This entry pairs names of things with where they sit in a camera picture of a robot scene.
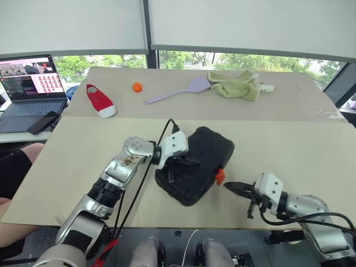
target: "red strap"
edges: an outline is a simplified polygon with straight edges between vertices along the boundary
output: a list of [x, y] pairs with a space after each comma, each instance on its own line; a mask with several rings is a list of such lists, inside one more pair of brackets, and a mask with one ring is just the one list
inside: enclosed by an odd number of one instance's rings
[[101, 260], [101, 257], [103, 256], [104, 253], [106, 253], [108, 250], [112, 249], [114, 246], [116, 246], [118, 243], [118, 239], [114, 239], [111, 241], [109, 244], [107, 244], [106, 248], [102, 252], [102, 254], [95, 260], [94, 264], [92, 267], [103, 267], [105, 264], [104, 260]]

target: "green cloth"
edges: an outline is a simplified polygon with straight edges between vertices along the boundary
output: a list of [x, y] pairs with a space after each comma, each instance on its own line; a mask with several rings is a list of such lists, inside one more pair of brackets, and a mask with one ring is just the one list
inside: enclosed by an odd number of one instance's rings
[[260, 93], [258, 75], [249, 70], [244, 71], [238, 77], [209, 72], [207, 78], [214, 83], [211, 90], [226, 98], [241, 97], [255, 101]]

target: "black shorts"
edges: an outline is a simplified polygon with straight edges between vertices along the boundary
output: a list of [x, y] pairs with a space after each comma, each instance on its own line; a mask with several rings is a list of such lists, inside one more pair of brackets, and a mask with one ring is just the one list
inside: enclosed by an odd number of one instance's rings
[[[31, 165], [22, 150], [0, 158], [0, 197], [13, 198]], [[24, 239], [21, 239], [10, 246], [0, 248], [0, 260], [20, 254], [23, 246]]]
[[13, 198], [31, 165], [22, 150], [0, 159], [0, 197]]

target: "laptop keyboard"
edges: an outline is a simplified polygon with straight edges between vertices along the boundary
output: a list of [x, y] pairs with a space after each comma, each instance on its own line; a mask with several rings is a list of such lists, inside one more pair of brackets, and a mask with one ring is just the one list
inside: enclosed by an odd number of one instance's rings
[[12, 103], [2, 116], [44, 116], [50, 111], [61, 113], [62, 105], [63, 102]]

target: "black tool case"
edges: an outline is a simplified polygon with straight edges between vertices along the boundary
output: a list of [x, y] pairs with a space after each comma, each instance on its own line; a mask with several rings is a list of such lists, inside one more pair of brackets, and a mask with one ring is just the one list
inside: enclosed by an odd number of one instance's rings
[[188, 146], [186, 154], [169, 158], [155, 172], [157, 184], [184, 206], [193, 205], [207, 192], [235, 148], [232, 141], [207, 127], [196, 129], [188, 137]]

